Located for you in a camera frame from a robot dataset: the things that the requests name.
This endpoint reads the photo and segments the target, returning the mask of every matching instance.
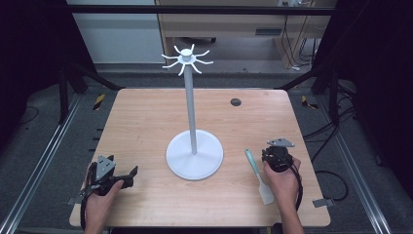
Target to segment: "black round object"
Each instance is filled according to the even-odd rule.
[[[241,103],[243,103],[239,98],[232,98],[231,99],[231,104],[234,106],[240,106]]]
[[[292,166],[292,156],[284,147],[270,146],[263,149],[262,161],[266,161],[276,173],[282,173]]]

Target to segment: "white plastic piece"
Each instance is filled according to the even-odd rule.
[[[201,180],[218,171],[224,158],[222,144],[217,137],[204,130],[196,130],[198,152],[191,151],[189,131],[183,132],[169,143],[167,162],[177,175],[188,180]]]
[[[178,176],[188,180],[200,180],[214,174],[220,167],[224,151],[221,142],[213,134],[197,130],[195,126],[195,108],[192,68],[198,73],[202,73],[194,65],[195,61],[203,64],[211,64],[213,61],[201,61],[197,57],[206,55],[209,51],[201,55],[193,55],[194,45],[191,49],[179,51],[179,57],[167,57],[165,59],[177,59],[172,65],[163,66],[170,68],[178,63],[182,64],[179,76],[184,73],[186,102],[188,108],[189,131],[177,135],[167,149],[167,162],[170,169]]]

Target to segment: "hand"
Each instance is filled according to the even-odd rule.
[[[292,158],[295,168],[300,168],[301,161]],[[288,169],[282,173],[274,172],[267,162],[264,162],[264,172],[270,179],[270,187],[279,205],[282,217],[282,233],[301,234],[304,233],[300,218],[295,209],[295,202],[298,195],[298,181],[295,173]]]
[[[294,157],[292,158],[292,161],[295,168],[298,170],[301,161]],[[280,209],[293,208],[295,210],[295,202],[298,195],[298,181],[294,172],[291,169],[288,169],[282,173],[276,173],[271,169],[270,165],[264,161],[264,173],[270,180],[271,190],[277,199],[277,204]]]
[[[91,194],[86,205],[86,234],[101,234],[112,209],[113,201],[121,190],[123,180],[117,181],[105,196]]]

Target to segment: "wooden tabletop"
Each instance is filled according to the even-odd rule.
[[[232,98],[242,101],[231,104]],[[134,186],[119,193],[108,226],[272,226],[281,221],[276,203],[265,206],[258,179],[244,150],[249,148],[262,172],[261,150],[267,140],[285,137],[296,146],[304,196],[299,216],[304,226],[326,226],[326,207],[290,100],[277,90],[194,89],[196,127],[215,135],[224,149],[221,167],[212,176],[189,181],[175,175],[166,160],[169,142],[189,130],[184,89],[123,89],[97,146],[98,155],[115,156],[114,176],[139,166]],[[76,205],[70,223],[80,225]]]

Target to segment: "wall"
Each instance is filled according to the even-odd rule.
[[[67,0],[69,5],[154,5],[153,0]],[[94,63],[163,63],[155,14],[73,14]]]

